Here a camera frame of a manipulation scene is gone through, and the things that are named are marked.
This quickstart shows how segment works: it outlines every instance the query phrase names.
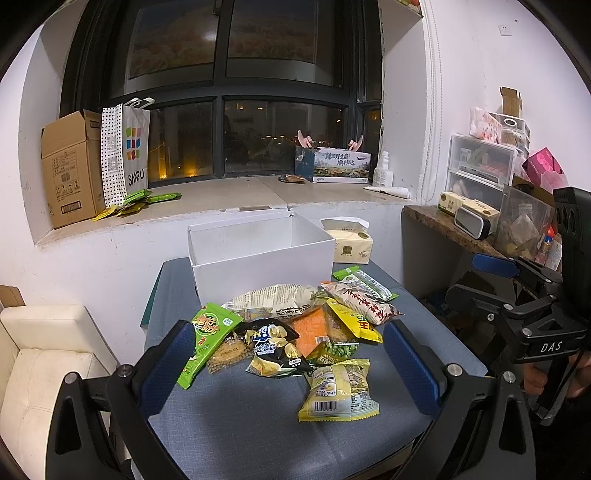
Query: yellow snack bag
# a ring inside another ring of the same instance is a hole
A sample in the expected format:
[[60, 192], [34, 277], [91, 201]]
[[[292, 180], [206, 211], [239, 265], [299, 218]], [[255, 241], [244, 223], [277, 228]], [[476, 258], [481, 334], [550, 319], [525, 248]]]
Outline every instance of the yellow snack bag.
[[369, 360], [353, 358], [314, 370], [310, 395], [298, 412], [299, 421], [353, 421], [379, 415], [369, 397]]
[[341, 305], [333, 299], [326, 300], [326, 304], [357, 338], [382, 343], [382, 336], [380, 333], [374, 329], [363, 315], [354, 312], [349, 307]]

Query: white sofa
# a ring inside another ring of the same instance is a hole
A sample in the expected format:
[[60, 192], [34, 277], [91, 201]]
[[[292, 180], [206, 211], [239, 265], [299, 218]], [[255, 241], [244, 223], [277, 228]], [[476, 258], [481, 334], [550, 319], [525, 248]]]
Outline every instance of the white sofa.
[[[31, 480], [45, 480], [47, 437], [61, 382], [110, 375], [115, 357], [83, 305], [0, 312], [0, 437]], [[107, 429], [108, 416], [103, 416]]]

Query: glass window pane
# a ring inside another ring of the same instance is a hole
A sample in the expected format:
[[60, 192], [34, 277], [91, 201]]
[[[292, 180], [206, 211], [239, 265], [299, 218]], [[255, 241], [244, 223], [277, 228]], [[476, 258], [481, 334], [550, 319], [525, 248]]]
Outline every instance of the glass window pane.
[[369, 181], [373, 180], [374, 169], [378, 164], [379, 138], [382, 130], [382, 111], [378, 108], [365, 112], [365, 133], [363, 135], [363, 151], [371, 153]]
[[213, 174], [211, 102], [154, 109], [148, 139], [148, 181]]
[[129, 45], [128, 78], [205, 64], [211, 64], [211, 78], [217, 37], [214, 7], [213, 0], [176, 0], [140, 8]]
[[365, 8], [365, 99], [382, 99], [382, 38], [378, 2], [364, 2]]
[[297, 131], [318, 147], [343, 147], [345, 110], [291, 102], [224, 105], [226, 172], [293, 171]]
[[341, 86], [335, 41], [337, 0], [236, 0], [229, 77], [265, 77]]

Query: cardboard box flap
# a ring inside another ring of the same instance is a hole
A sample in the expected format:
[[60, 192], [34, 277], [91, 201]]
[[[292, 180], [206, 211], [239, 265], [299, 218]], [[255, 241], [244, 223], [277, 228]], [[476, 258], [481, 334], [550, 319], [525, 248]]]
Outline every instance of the cardboard box flap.
[[47, 125], [41, 132], [41, 158], [73, 147], [86, 139], [100, 139], [100, 115], [82, 110]]

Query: storage box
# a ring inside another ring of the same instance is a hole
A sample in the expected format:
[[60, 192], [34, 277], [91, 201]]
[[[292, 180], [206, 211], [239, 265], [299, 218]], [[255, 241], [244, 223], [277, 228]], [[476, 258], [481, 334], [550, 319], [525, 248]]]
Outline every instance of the storage box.
[[41, 168], [54, 228], [105, 209], [100, 172], [100, 115], [82, 110], [41, 132]]
[[189, 226], [189, 257], [204, 305], [280, 283], [318, 286], [330, 280], [334, 252], [334, 238], [287, 209], [229, 213]]
[[437, 203], [437, 208], [439, 208], [442, 212], [449, 213], [450, 215], [455, 215], [458, 208], [464, 205], [464, 202], [467, 202], [469, 199], [462, 195], [453, 192], [441, 192], [439, 196], [439, 202]]
[[371, 154], [342, 148], [295, 148], [295, 174], [315, 183], [367, 183]]
[[503, 97], [503, 114], [519, 117], [521, 115], [521, 94], [513, 88], [501, 87]]
[[499, 188], [510, 183], [515, 149], [464, 135], [452, 135], [449, 169], [489, 180]]
[[446, 190], [469, 199], [480, 200], [497, 210], [501, 208], [503, 201], [503, 190], [495, 183], [462, 172], [449, 173]]

